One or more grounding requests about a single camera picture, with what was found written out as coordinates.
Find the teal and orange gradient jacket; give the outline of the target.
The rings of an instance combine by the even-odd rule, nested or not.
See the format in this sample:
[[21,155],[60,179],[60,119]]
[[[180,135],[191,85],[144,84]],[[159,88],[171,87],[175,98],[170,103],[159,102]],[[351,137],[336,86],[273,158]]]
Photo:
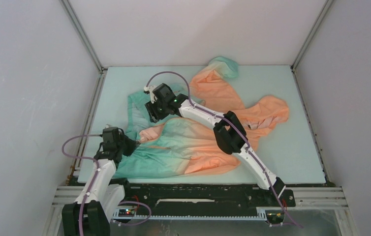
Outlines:
[[[188,85],[172,84],[175,94],[191,94],[200,105],[218,112],[234,112],[245,128],[253,149],[261,137],[289,118],[284,100],[267,95],[246,108],[228,83],[239,76],[238,64],[225,57],[212,59]],[[139,142],[131,156],[123,157],[116,178],[166,178],[183,175],[218,175],[239,166],[240,161],[217,146],[213,130],[190,119],[169,115],[152,123],[146,110],[150,97],[142,91],[127,98],[126,135]]]

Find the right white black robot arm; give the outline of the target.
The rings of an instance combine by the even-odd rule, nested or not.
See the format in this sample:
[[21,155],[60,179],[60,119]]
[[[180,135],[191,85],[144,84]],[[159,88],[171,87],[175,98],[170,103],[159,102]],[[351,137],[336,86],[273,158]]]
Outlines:
[[235,113],[220,113],[206,108],[185,94],[174,94],[167,84],[144,87],[144,93],[151,99],[145,107],[152,122],[177,115],[211,128],[219,149],[237,157],[255,177],[258,187],[264,189],[265,203],[275,206],[283,199],[285,183],[256,155]]

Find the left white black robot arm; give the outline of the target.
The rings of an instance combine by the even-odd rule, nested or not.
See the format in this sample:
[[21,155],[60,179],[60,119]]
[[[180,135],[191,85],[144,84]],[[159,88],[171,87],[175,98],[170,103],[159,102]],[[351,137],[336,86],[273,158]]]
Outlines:
[[62,209],[63,233],[66,236],[108,236],[110,222],[118,204],[132,200],[132,191],[111,179],[124,156],[130,156],[138,142],[130,139],[121,128],[106,127],[99,135],[102,142],[90,160],[92,173],[82,192]]

